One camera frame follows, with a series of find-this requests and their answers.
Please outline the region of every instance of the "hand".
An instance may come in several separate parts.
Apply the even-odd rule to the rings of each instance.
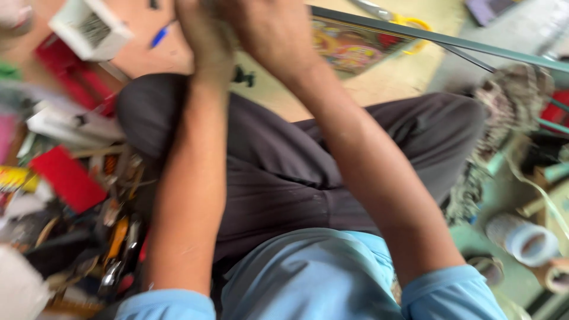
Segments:
[[[193,51],[194,75],[231,82],[233,49],[220,22],[200,0],[175,0],[176,18]]]
[[[218,3],[243,49],[285,85],[322,62],[312,48],[310,10],[302,0]]]

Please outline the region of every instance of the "person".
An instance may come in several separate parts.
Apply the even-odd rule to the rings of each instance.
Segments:
[[[483,109],[446,93],[360,108],[312,49],[302,0],[218,2],[314,116],[288,123],[229,93],[232,49],[201,3],[176,0],[193,75],[146,75],[117,100],[160,182],[144,292],[116,319],[215,319],[212,299],[221,319],[505,319],[438,205]]]

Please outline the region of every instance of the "blue pen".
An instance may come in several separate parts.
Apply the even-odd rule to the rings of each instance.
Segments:
[[[167,25],[163,26],[160,30],[158,30],[158,33],[156,33],[156,35],[154,36],[154,38],[152,38],[152,41],[150,42],[150,48],[151,49],[156,47],[158,45],[158,43],[160,43],[160,41],[162,41],[162,39],[164,39],[164,37],[168,34],[168,28],[174,22],[176,22],[176,19],[170,20],[170,22],[168,22]]]

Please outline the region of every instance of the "shirt sleeve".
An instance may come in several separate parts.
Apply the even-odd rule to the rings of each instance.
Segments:
[[[125,300],[115,320],[215,320],[213,302],[203,294],[180,289],[153,290]]]
[[[407,320],[507,320],[484,277],[461,265],[427,273],[410,282],[402,294]]]

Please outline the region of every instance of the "forearm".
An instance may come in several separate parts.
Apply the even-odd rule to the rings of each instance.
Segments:
[[[156,197],[147,266],[153,289],[209,295],[226,199],[228,85],[195,75]]]
[[[376,222],[402,285],[464,263],[442,213],[395,142],[319,60],[285,85],[314,115],[344,182]]]

